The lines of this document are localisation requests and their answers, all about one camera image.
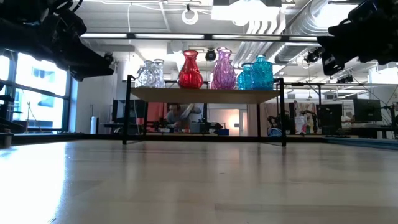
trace teal glass vase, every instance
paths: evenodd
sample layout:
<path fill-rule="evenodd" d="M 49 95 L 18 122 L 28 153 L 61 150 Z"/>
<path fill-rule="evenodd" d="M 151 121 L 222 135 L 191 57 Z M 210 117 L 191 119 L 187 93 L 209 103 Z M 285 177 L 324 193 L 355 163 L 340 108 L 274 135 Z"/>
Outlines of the teal glass vase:
<path fill-rule="evenodd" d="M 238 76 L 238 89 L 251 90 L 252 89 L 252 63 L 244 63 L 242 65 L 243 71 Z"/>
<path fill-rule="evenodd" d="M 257 56 L 257 61 L 252 66 L 252 89 L 253 90 L 273 90 L 274 75 L 272 63 L 268 62 L 263 55 Z"/>

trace red glass vase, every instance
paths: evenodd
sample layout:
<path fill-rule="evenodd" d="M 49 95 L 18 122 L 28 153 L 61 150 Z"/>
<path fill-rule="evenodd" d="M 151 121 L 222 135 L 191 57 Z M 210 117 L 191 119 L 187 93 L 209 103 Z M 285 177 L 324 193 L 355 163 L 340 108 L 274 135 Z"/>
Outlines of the red glass vase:
<path fill-rule="evenodd" d="M 185 50 L 185 63 L 178 75 L 177 83 L 180 88 L 199 89 L 203 84 L 203 78 L 199 71 L 196 59 L 196 50 Z"/>

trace glass vase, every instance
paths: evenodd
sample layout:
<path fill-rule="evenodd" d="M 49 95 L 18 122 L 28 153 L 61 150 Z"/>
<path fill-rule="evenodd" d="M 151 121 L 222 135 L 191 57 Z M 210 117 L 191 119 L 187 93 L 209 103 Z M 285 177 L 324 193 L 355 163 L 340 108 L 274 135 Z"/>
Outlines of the glass vase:
<path fill-rule="evenodd" d="M 233 90 L 236 84 L 236 74 L 231 64 L 232 51 L 224 47 L 217 49 L 218 61 L 213 70 L 211 88 L 217 90 Z"/>
<path fill-rule="evenodd" d="M 155 59 L 153 63 L 154 71 L 156 74 L 156 88 L 166 88 L 166 83 L 163 79 L 163 64 L 162 59 Z"/>
<path fill-rule="evenodd" d="M 144 66 L 137 72 L 136 87 L 152 87 L 156 88 L 156 73 L 153 68 L 153 62 L 146 60 Z"/>
<path fill-rule="evenodd" d="M 238 89 L 251 90 L 252 63 L 244 63 L 242 68 L 243 71 L 238 76 Z"/>
<path fill-rule="evenodd" d="M 199 71 L 196 59 L 196 50 L 185 50 L 185 63 L 178 75 L 177 83 L 180 88 L 199 89 L 203 84 L 203 78 Z"/>
<path fill-rule="evenodd" d="M 272 63 L 268 62 L 263 55 L 257 56 L 257 61 L 252 66 L 252 89 L 253 90 L 273 90 L 274 75 L 272 73 Z"/>

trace shelf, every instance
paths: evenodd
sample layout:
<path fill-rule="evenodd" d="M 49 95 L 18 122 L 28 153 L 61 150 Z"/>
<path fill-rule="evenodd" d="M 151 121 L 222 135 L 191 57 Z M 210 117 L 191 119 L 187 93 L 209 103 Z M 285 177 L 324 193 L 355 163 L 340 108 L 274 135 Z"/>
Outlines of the shelf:
<path fill-rule="evenodd" d="M 146 102 L 258 104 L 279 96 L 275 90 L 188 90 L 180 88 L 131 88 Z"/>

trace window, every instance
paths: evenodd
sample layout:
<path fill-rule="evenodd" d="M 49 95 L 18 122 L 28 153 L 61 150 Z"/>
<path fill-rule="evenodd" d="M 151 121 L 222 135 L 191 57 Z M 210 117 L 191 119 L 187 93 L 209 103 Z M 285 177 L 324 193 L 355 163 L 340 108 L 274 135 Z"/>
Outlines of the window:
<path fill-rule="evenodd" d="M 5 56 L 0 56 L 0 79 L 8 80 L 8 73 L 10 69 L 10 59 Z"/>
<path fill-rule="evenodd" d="M 27 121 L 29 128 L 62 128 L 64 99 L 16 89 L 14 120 Z"/>
<path fill-rule="evenodd" d="M 40 62 L 29 55 L 19 53 L 16 83 L 65 96 L 67 72 L 59 69 L 54 63 L 44 60 Z"/>

